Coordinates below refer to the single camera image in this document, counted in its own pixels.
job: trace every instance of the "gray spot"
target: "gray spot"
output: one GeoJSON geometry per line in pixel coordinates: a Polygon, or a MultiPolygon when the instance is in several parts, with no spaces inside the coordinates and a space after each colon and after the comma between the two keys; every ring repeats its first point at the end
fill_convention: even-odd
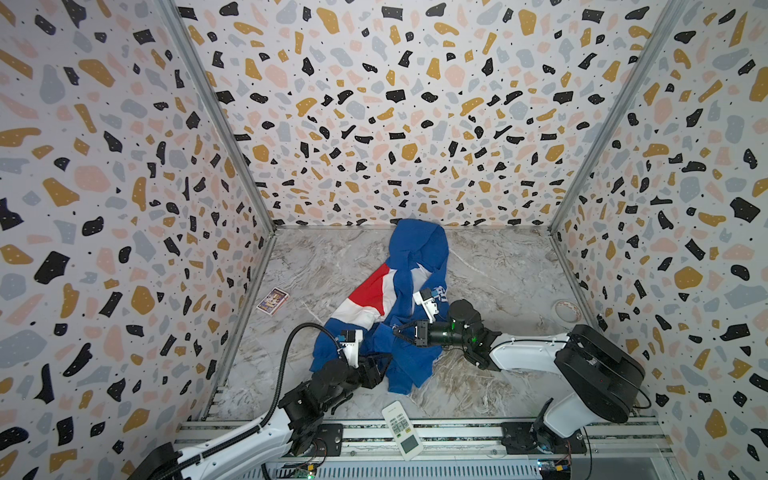
{"type": "Polygon", "coordinates": [[[371,39],[371,49],[378,53],[382,60],[386,60],[386,44],[379,37],[373,37],[371,39]]]}
{"type": "Polygon", "coordinates": [[[683,374],[683,377],[693,386],[707,386],[709,385],[709,382],[707,379],[699,375],[698,373],[694,372],[693,369],[691,369],[688,365],[681,365],[680,366],[680,373],[683,374]]]}
{"type": "Polygon", "coordinates": [[[104,202],[106,208],[117,208],[118,210],[123,210],[126,205],[128,205],[128,202],[119,197],[109,197],[107,201],[104,202]]]}
{"type": "Polygon", "coordinates": [[[40,203],[40,197],[38,197],[38,195],[33,191],[27,192],[27,194],[22,197],[22,200],[30,207],[34,207],[40,203]]]}
{"type": "Polygon", "coordinates": [[[61,242],[67,245],[74,245],[74,236],[78,226],[63,220],[53,220],[53,223],[61,234],[61,242]]]}
{"type": "Polygon", "coordinates": [[[502,10],[502,3],[496,2],[491,8],[478,15],[478,25],[490,25],[498,18],[498,13],[502,10]]]}
{"type": "Polygon", "coordinates": [[[157,421],[154,423],[154,429],[157,430],[163,426],[164,423],[168,423],[174,417],[174,412],[176,412],[175,405],[160,412],[160,415],[157,416],[157,421]]]}
{"type": "Polygon", "coordinates": [[[38,424],[36,425],[38,432],[42,433],[43,435],[47,435],[48,432],[51,431],[51,421],[53,420],[53,414],[50,412],[46,412],[43,414],[42,417],[38,420],[38,424]]]}
{"type": "Polygon", "coordinates": [[[362,120],[366,117],[366,108],[358,101],[351,101],[346,105],[346,112],[356,118],[362,120]]]}
{"type": "Polygon", "coordinates": [[[120,109],[123,112],[131,114],[136,118],[144,118],[147,116],[147,109],[144,108],[143,105],[136,103],[130,98],[123,101],[123,104],[120,105],[120,109]]]}
{"type": "Polygon", "coordinates": [[[112,367],[102,365],[98,367],[92,374],[85,377],[78,382],[78,386],[90,385],[92,383],[104,383],[109,381],[109,374],[112,371],[112,367]]]}
{"type": "Polygon", "coordinates": [[[569,61],[571,61],[571,51],[573,49],[574,49],[573,44],[567,38],[563,40],[562,43],[560,43],[560,48],[558,48],[558,52],[560,52],[560,55],[563,56],[565,63],[568,63],[569,61]]]}
{"type": "Polygon", "coordinates": [[[351,67],[353,65],[352,59],[343,48],[332,48],[331,55],[336,58],[342,67],[351,67]]]}
{"type": "Polygon", "coordinates": [[[0,340],[0,369],[7,369],[34,359],[40,355],[47,344],[43,337],[32,330],[22,330],[0,340]]]}
{"type": "Polygon", "coordinates": [[[512,104],[512,106],[509,108],[509,114],[515,119],[515,120],[524,120],[525,114],[528,113],[528,106],[519,101],[512,104]]]}
{"type": "Polygon", "coordinates": [[[723,54],[712,60],[712,66],[718,70],[730,70],[735,67],[741,59],[750,54],[748,48],[742,48],[740,50],[732,51],[731,53],[723,54]]]}
{"type": "Polygon", "coordinates": [[[277,20],[277,23],[281,23],[283,25],[294,23],[296,21],[296,2],[294,0],[290,0],[288,5],[277,12],[277,15],[275,15],[275,20],[277,20]]]}
{"type": "Polygon", "coordinates": [[[738,310],[744,306],[752,305],[753,303],[762,302],[763,300],[768,299],[768,292],[762,285],[739,285],[730,292],[726,293],[725,298],[734,309],[738,310]]]}
{"type": "Polygon", "coordinates": [[[694,198],[699,196],[701,189],[699,187],[699,179],[697,177],[685,177],[680,181],[680,199],[684,203],[688,203],[694,198]]]}
{"type": "Polygon", "coordinates": [[[315,58],[315,61],[317,63],[323,63],[326,60],[326,56],[320,50],[315,50],[311,46],[310,46],[310,53],[315,58]]]}
{"type": "Polygon", "coordinates": [[[40,99],[46,104],[54,104],[64,98],[64,84],[58,79],[58,73],[52,65],[43,66],[43,80],[40,84],[40,99]]]}
{"type": "MultiPolygon", "coordinates": [[[[136,254],[139,257],[146,260],[147,262],[152,260],[152,257],[154,257],[154,254],[157,251],[152,245],[152,242],[150,242],[147,236],[144,235],[144,232],[142,232],[141,230],[135,232],[133,235],[133,239],[134,239],[134,245],[136,246],[136,254]]],[[[164,275],[164,274],[165,274],[165,267],[163,267],[163,273],[161,273],[161,275],[164,275]]]]}
{"type": "Polygon", "coordinates": [[[101,119],[101,121],[103,121],[105,124],[109,125],[110,127],[117,128],[118,130],[120,130],[123,127],[123,119],[113,114],[109,114],[109,115],[99,114],[98,117],[101,119]]]}
{"type": "Polygon", "coordinates": [[[688,427],[688,433],[685,435],[685,447],[688,449],[690,456],[695,457],[699,455],[700,446],[699,436],[696,435],[696,432],[691,427],[688,427]]]}
{"type": "Polygon", "coordinates": [[[22,166],[29,163],[26,158],[0,158],[0,170],[10,174],[20,174],[22,166]]]}
{"type": "Polygon", "coordinates": [[[744,119],[738,115],[728,115],[728,128],[725,130],[725,139],[732,144],[741,140],[744,131],[744,119]]]}
{"type": "Polygon", "coordinates": [[[738,417],[733,417],[730,421],[730,427],[739,435],[746,433],[746,423],[742,422],[738,417]]]}
{"type": "Polygon", "coordinates": [[[533,55],[531,55],[531,51],[528,50],[527,48],[518,50],[517,53],[515,53],[515,55],[517,55],[518,58],[520,59],[521,66],[525,68],[531,68],[534,66],[535,63],[533,61],[533,55]]]}

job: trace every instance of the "black spot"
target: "black spot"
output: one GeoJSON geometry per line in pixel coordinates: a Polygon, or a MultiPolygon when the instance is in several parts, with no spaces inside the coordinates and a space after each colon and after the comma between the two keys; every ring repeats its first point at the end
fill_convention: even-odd
{"type": "Polygon", "coordinates": [[[56,27],[51,22],[43,18],[41,15],[35,15],[35,25],[40,27],[42,31],[49,35],[56,33],[56,27]]]}
{"type": "Polygon", "coordinates": [[[78,356],[72,360],[72,363],[69,364],[67,369],[62,373],[63,376],[73,376],[77,372],[83,369],[83,367],[91,361],[91,359],[94,357],[93,353],[90,352],[91,344],[85,343],[81,348],[80,352],[78,352],[78,356]]]}
{"type": "Polygon", "coordinates": [[[74,423],[72,417],[56,422],[56,432],[58,433],[58,446],[67,445],[74,438],[74,423]]]}
{"type": "Polygon", "coordinates": [[[43,260],[42,265],[38,268],[37,273],[33,277],[36,282],[48,285],[51,280],[57,276],[64,275],[64,271],[67,268],[67,262],[69,257],[62,255],[59,252],[52,251],[43,260]]]}
{"type": "Polygon", "coordinates": [[[149,30],[134,32],[134,38],[136,38],[136,41],[139,42],[139,45],[143,45],[145,43],[148,43],[149,41],[154,41],[152,32],[149,30]]]}
{"type": "Polygon", "coordinates": [[[80,28],[80,22],[85,20],[87,17],[87,14],[85,13],[85,7],[74,3],[74,0],[61,0],[61,3],[63,3],[64,8],[67,9],[69,18],[71,18],[74,26],[80,28]]]}
{"type": "Polygon", "coordinates": [[[674,36],[674,39],[677,41],[682,41],[683,43],[688,43],[696,34],[696,31],[681,31],[680,33],[676,34],[674,36]]]}
{"type": "Polygon", "coordinates": [[[239,15],[237,11],[237,2],[227,3],[225,6],[219,8],[219,15],[227,17],[229,15],[239,15]]]}
{"type": "Polygon", "coordinates": [[[736,218],[746,220],[752,223],[752,220],[760,213],[760,208],[755,207],[750,202],[744,200],[742,197],[736,197],[730,202],[730,207],[733,208],[733,215],[736,218]]]}
{"type": "Polygon", "coordinates": [[[115,137],[112,136],[111,133],[108,131],[104,131],[104,139],[107,141],[107,146],[109,146],[109,151],[123,151],[123,144],[115,137]]]}
{"type": "Polygon", "coordinates": [[[402,8],[382,7],[382,16],[384,18],[394,18],[402,20],[402,8]]]}
{"type": "Polygon", "coordinates": [[[42,381],[42,386],[40,387],[40,393],[38,393],[35,398],[42,400],[47,405],[48,403],[53,402],[54,399],[50,364],[46,363],[43,365],[43,368],[40,370],[40,380],[42,381]]]}

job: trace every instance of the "pink spot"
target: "pink spot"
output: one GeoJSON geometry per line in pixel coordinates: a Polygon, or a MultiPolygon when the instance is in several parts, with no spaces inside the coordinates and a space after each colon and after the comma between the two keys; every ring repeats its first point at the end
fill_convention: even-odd
{"type": "Polygon", "coordinates": [[[18,103],[16,100],[6,97],[3,94],[0,94],[0,100],[5,104],[6,107],[13,113],[17,114],[21,118],[31,118],[35,119],[38,117],[38,112],[34,108],[27,107],[26,105],[18,103]]]}
{"type": "Polygon", "coordinates": [[[89,339],[97,339],[101,336],[102,328],[100,326],[84,326],[83,334],[89,339]]]}
{"type": "Polygon", "coordinates": [[[457,64],[453,64],[445,70],[445,79],[448,80],[448,83],[453,88],[460,88],[464,84],[465,75],[464,68],[459,67],[457,64]]]}
{"type": "Polygon", "coordinates": [[[288,86],[288,75],[282,68],[276,65],[270,65],[269,67],[266,68],[266,70],[264,71],[264,74],[277,87],[285,88],[288,86]]]}
{"type": "Polygon", "coordinates": [[[115,362],[122,361],[125,355],[121,330],[117,325],[111,326],[107,332],[107,338],[104,339],[104,354],[112,357],[115,362]]]}
{"type": "Polygon", "coordinates": [[[27,319],[27,316],[32,312],[32,310],[35,309],[38,303],[40,303],[42,297],[42,293],[30,296],[24,303],[20,305],[19,308],[14,310],[14,312],[7,319],[5,319],[5,321],[12,325],[21,325],[24,320],[27,319]]]}
{"type": "Polygon", "coordinates": [[[112,250],[108,248],[102,248],[99,250],[98,256],[96,257],[96,266],[101,268],[105,273],[114,275],[114,256],[112,254],[112,250]]]}

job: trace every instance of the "remote control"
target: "remote control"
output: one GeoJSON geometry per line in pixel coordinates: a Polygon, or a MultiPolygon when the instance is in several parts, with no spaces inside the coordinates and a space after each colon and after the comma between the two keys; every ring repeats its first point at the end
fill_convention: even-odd
{"type": "Polygon", "coordinates": [[[406,411],[402,408],[400,402],[394,402],[392,405],[382,410],[384,420],[389,425],[392,437],[400,449],[403,460],[410,460],[417,456],[424,449],[422,440],[413,428],[413,424],[408,419],[406,411]]]}

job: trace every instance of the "marble floor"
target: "marble floor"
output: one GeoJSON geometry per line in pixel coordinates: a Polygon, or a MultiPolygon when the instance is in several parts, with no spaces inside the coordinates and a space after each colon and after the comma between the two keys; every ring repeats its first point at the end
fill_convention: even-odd
{"type": "MultiPolygon", "coordinates": [[[[302,322],[329,315],[386,260],[391,230],[278,230],[276,246],[257,298],[274,287],[290,294],[274,316],[254,309],[209,420],[246,420],[265,412],[274,394],[283,345],[302,322]]],[[[536,230],[447,230],[449,301],[465,298],[488,328],[518,335],[563,329],[548,319],[555,300],[575,302],[548,237],[536,230]]],[[[293,340],[283,381],[287,392],[310,377],[316,331],[293,340]]],[[[358,389],[339,407],[338,419],[380,419],[399,400],[413,419],[536,416],[550,397],[565,395],[564,380],[546,372],[483,372],[460,351],[443,353],[421,389],[403,396],[358,389]]]]}

